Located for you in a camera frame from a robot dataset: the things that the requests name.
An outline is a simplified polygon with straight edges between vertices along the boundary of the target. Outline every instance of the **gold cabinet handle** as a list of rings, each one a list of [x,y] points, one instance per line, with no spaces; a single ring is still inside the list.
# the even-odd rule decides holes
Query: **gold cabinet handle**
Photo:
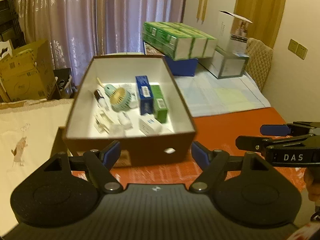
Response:
[[[207,11],[207,4],[208,4],[208,0],[204,0],[203,10],[202,10],[202,16],[201,16],[202,22],[203,22],[204,19],[205,19],[205,13],[206,13],[206,11]]]
[[[197,11],[197,21],[200,19],[201,7],[202,7],[202,0],[199,0],[198,11]]]

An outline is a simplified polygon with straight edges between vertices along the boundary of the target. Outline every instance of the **electrical outlet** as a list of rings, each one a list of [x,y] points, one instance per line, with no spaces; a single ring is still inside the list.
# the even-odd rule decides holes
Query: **electrical outlet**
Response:
[[[297,48],[298,48],[298,43],[296,41],[294,41],[293,39],[291,39],[289,42],[288,50],[290,50],[291,52],[293,52],[295,54],[297,51]]]
[[[301,44],[298,44],[298,48],[297,48],[297,51],[296,51],[296,55],[299,57],[299,58],[302,58],[302,59],[305,59],[306,58],[306,55],[307,55],[307,52],[308,52],[308,49],[303,47]]]

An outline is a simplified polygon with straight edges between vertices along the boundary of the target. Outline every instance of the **open box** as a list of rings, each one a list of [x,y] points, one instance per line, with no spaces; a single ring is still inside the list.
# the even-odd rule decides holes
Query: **open box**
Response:
[[[124,138],[112,138],[100,134],[93,126],[93,116],[98,108],[93,92],[103,91],[103,84],[135,83],[135,76],[148,76],[150,84],[159,84],[168,107],[165,133],[144,135],[138,127],[139,108],[127,112],[133,130],[126,131]],[[131,165],[166,164],[182,161],[196,135],[196,128],[187,105],[173,76],[161,56],[112,55],[92,59],[82,79],[78,95],[71,108],[63,140],[73,155],[90,149],[102,150],[114,140],[120,141],[122,153],[129,153]]]

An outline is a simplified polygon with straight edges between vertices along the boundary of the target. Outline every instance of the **curtain fold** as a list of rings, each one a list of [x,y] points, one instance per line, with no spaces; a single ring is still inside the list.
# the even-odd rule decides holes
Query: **curtain fold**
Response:
[[[182,7],[183,0],[97,0],[99,54],[143,51],[143,22],[180,22]]]
[[[15,0],[26,42],[50,42],[55,69],[71,68],[75,85],[97,54],[96,0]]]
[[[248,37],[273,48],[278,35],[285,0],[237,0],[235,13],[253,22]]]

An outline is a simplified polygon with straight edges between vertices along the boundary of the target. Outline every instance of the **human hand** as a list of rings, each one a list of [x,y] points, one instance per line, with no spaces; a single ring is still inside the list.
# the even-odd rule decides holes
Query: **human hand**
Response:
[[[320,199],[320,183],[313,183],[314,178],[308,168],[304,171],[303,180],[307,186],[309,200],[318,201]]]

